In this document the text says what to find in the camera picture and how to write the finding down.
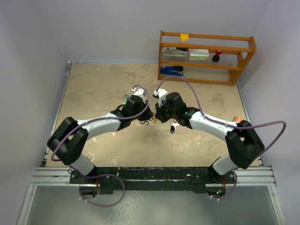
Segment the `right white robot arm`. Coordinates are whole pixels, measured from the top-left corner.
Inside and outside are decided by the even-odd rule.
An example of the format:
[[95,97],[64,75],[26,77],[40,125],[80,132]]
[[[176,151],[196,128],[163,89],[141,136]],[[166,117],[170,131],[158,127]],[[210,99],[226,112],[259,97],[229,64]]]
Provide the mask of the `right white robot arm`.
[[217,159],[208,173],[213,183],[220,183],[229,171],[247,169],[265,149],[255,130],[247,129],[251,124],[246,120],[236,123],[201,113],[197,108],[188,107],[177,92],[159,89],[153,96],[158,99],[155,118],[161,123],[175,120],[182,127],[206,132],[226,143],[228,155]]

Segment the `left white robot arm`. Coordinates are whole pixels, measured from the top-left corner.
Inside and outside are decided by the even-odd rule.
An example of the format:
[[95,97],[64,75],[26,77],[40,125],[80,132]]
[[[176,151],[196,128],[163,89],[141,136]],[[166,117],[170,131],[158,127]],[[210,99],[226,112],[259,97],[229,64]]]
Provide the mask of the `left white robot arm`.
[[134,120],[148,120],[152,116],[149,101],[137,94],[110,113],[90,120],[65,118],[47,142],[47,147],[64,164],[77,170],[86,184],[96,180],[96,166],[82,154],[87,140],[98,135],[117,132]]

